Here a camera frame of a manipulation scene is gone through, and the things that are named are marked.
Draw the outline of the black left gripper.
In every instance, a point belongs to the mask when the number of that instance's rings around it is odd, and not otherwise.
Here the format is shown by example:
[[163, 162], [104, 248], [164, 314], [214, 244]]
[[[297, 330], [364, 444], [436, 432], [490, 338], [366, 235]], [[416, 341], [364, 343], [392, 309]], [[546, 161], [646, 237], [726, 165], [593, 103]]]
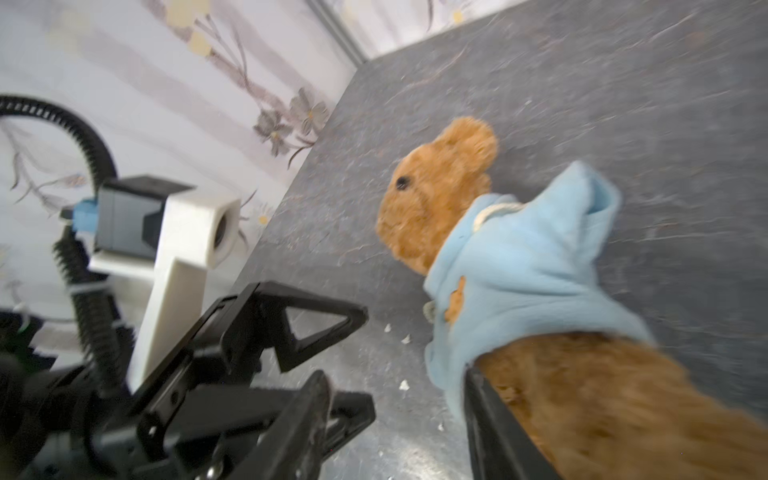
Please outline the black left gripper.
[[38, 479], [191, 479], [234, 462], [324, 462], [376, 420], [362, 392], [328, 383], [251, 388], [273, 352], [291, 371], [360, 330], [368, 309], [286, 284], [211, 307], [134, 394], [98, 396], [84, 367], [36, 379], [46, 429]]

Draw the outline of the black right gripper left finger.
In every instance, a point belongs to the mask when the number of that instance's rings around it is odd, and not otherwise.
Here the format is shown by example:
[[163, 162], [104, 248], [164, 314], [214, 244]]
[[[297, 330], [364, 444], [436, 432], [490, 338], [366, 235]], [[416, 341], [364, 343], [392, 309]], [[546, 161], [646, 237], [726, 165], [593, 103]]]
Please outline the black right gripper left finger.
[[232, 479], [317, 479], [331, 407], [325, 373], [315, 371], [282, 410]]

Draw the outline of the brown teddy bear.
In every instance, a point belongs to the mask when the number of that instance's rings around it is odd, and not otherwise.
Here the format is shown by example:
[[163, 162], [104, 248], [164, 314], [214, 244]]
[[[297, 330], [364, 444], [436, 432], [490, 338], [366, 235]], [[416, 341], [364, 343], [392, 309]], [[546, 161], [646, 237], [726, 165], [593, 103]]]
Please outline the brown teddy bear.
[[[482, 120], [453, 120], [395, 169], [376, 231], [424, 281], [474, 200], [494, 193], [498, 149]], [[763, 479], [767, 428], [702, 393], [648, 345], [613, 334], [526, 337], [466, 366], [487, 378], [566, 479]]]

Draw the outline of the light blue teddy hoodie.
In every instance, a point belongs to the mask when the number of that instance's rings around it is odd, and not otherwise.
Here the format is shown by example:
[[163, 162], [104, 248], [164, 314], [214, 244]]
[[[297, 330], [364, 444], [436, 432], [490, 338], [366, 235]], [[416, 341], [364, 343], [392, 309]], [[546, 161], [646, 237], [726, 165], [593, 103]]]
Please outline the light blue teddy hoodie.
[[466, 366], [513, 341], [594, 332], [656, 343], [598, 283], [595, 262], [620, 205], [618, 189], [581, 161], [528, 203], [496, 193], [473, 201], [423, 285], [433, 325], [426, 370], [454, 416], [464, 416]]

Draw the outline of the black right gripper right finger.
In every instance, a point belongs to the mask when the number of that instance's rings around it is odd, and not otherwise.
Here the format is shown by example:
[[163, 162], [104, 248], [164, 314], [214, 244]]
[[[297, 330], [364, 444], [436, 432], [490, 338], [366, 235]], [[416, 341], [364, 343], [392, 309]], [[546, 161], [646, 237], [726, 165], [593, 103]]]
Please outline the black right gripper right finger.
[[475, 367], [465, 372], [463, 397], [470, 463], [475, 479], [560, 480], [552, 464]]

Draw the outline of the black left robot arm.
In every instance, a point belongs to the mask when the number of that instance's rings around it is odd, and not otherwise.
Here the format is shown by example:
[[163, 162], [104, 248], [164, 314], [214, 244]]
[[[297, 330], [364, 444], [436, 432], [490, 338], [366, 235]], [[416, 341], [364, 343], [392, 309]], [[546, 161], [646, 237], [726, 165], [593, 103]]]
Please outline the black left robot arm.
[[135, 393], [103, 398], [83, 366], [24, 376], [1, 361], [5, 479], [315, 479], [376, 418], [322, 371], [255, 387], [272, 350], [288, 372], [367, 321], [364, 306], [276, 282], [219, 299]]

